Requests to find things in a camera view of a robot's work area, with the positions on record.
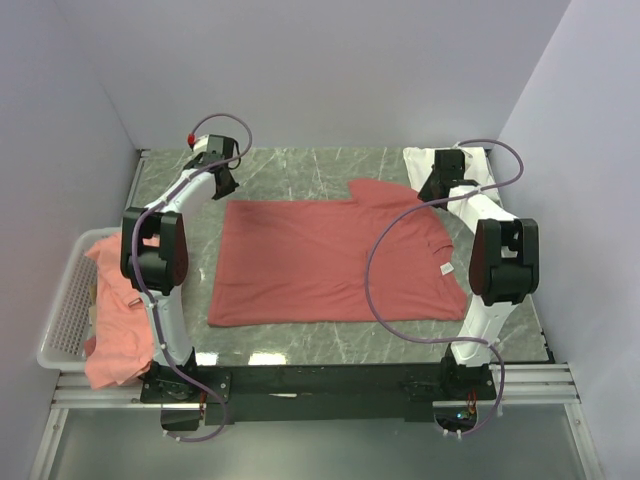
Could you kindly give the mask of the dark red t-shirt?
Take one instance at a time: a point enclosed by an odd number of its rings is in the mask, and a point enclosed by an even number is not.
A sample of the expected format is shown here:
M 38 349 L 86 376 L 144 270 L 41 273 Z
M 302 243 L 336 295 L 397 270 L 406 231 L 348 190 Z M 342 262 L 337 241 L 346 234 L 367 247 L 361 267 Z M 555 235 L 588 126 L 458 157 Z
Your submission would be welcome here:
M 399 184 L 348 188 L 339 200 L 230 201 L 209 326 L 462 320 L 467 296 L 435 210 Z

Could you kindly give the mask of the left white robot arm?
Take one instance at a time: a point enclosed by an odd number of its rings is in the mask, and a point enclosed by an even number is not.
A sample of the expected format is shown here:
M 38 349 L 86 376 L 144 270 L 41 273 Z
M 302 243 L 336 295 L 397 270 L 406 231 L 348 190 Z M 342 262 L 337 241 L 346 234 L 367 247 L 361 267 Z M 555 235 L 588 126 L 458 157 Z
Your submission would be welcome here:
M 154 340 L 148 381 L 167 390 L 197 386 L 181 297 L 189 269 L 186 220 L 239 187 L 232 175 L 241 162 L 235 139 L 189 135 L 188 145 L 192 155 L 178 179 L 156 200 L 127 208 L 121 231 L 121 273 L 140 293 Z

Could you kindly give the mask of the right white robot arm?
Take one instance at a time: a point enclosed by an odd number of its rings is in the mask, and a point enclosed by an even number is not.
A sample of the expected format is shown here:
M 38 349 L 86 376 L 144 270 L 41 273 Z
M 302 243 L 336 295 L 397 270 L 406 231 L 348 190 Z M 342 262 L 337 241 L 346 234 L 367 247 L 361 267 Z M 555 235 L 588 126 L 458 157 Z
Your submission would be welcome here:
M 450 350 L 458 365 L 483 367 L 507 318 L 539 285 L 538 224 L 504 210 L 498 195 L 488 190 L 493 176 L 480 147 L 407 148 L 404 160 L 418 198 L 441 199 L 439 206 L 474 235 L 468 267 L 471 303 Z

